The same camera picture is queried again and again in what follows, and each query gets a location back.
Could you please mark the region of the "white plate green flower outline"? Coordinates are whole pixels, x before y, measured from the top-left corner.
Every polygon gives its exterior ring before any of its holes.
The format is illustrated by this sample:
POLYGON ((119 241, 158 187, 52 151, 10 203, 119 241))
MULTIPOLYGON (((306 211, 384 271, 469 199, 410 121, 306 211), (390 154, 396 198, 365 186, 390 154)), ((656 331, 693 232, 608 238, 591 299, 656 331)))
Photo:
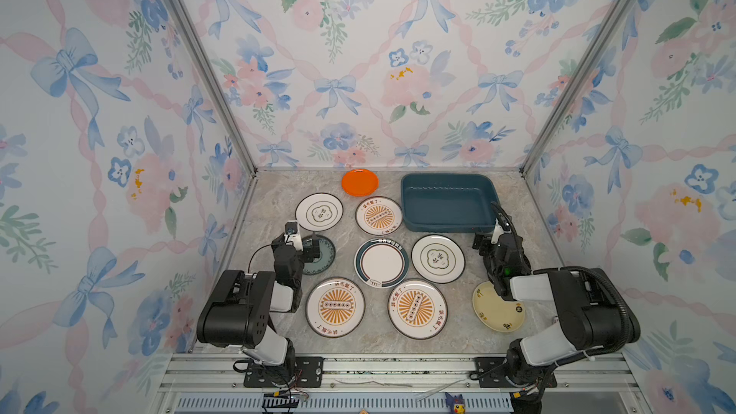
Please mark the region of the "white plate green flower outline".
POLYGON ((343 204, 337 197, 317 193, 308 195, 299 202, 295 209, 295 218, 306 230, 324 232, 341 221, 343 212, 343 204))

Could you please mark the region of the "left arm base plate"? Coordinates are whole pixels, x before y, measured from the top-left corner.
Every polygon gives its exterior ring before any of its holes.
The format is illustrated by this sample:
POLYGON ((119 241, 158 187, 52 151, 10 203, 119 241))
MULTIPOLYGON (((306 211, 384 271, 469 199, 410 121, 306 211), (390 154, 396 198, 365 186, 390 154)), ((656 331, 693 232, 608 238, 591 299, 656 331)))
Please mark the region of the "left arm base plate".
POLYGON ((269 366, 250 358, 241 370, 245 388, 319 388, 324 374, 321 356, 287 357, 282 365, 269 366))

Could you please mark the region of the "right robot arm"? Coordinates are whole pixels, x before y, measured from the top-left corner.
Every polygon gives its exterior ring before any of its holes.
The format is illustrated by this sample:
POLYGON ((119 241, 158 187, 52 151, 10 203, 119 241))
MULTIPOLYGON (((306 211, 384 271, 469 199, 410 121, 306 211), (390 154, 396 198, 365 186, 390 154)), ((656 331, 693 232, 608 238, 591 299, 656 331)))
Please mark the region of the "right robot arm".
POLYGON ((636 315, 601 268, 562 266, 534 270, 521 237, 475 235, 494 293, 514 308, 528 302, 554 305, 558 321, 530 337, 514 340, 504 362, 479 377, 504 379, 517 386, 547 385, 558 367, 616 353, 638 341, 636 315))

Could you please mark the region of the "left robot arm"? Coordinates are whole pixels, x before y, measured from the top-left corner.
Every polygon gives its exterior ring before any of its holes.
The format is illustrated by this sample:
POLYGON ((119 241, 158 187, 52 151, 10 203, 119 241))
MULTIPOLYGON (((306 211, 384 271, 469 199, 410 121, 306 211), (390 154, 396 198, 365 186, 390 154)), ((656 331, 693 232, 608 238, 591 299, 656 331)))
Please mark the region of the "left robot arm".
POLYGON ((197 320, 197 340, 218 348, 240 347, 267 368, 295 368, 292 342, 277 333, 271 315, 294 314, 302 300, 304 268, 321 256, 314 237, 284 234, 269 245, 272 271, 222 272, 197 320))

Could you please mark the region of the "white plate green red rim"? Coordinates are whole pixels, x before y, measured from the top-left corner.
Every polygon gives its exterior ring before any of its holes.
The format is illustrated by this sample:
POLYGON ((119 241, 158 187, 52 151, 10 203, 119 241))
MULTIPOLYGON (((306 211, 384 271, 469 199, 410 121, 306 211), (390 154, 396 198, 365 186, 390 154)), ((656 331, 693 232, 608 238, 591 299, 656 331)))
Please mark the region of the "white plate green red rim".
POLYGON ((353 266, 363 283, 375 289, 398 286, 409 270, 406 249, 391 239, 373 239, 363 243, 356 252, 353 266))

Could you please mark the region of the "orange plastic plate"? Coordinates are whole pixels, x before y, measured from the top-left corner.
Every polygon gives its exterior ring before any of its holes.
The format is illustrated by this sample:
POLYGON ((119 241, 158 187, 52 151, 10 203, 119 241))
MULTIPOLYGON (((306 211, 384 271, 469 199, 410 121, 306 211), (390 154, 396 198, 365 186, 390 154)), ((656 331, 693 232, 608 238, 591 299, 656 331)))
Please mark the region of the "orange plastic plate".
POLYGON ((365 169, 354 169, 347 172, 342 180, 343 191, 351 197, 369 197, 380 185, 378 176, 365 169))

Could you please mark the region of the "orange sunburst plate top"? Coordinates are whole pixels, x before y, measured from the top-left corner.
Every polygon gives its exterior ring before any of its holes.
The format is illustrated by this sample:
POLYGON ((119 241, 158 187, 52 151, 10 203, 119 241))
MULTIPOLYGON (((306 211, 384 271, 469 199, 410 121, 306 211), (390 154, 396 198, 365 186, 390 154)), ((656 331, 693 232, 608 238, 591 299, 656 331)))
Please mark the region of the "orange sunburst plate top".
POLYGON ((399 229, 403 223, 403 212, 393 199, 370 197, 356 209, 358 227, 370 235, 386 236, 399 229))

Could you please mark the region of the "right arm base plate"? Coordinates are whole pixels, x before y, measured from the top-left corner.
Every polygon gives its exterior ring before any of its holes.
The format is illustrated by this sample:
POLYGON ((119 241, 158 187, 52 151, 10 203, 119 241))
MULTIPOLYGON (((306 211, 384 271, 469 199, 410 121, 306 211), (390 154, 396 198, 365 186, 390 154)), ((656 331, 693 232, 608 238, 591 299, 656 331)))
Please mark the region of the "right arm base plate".
POLYGON ((546 367, 509 363, 505 356, 477 356, 469 378, 481 388, 528 388, 542 381, 546 367))

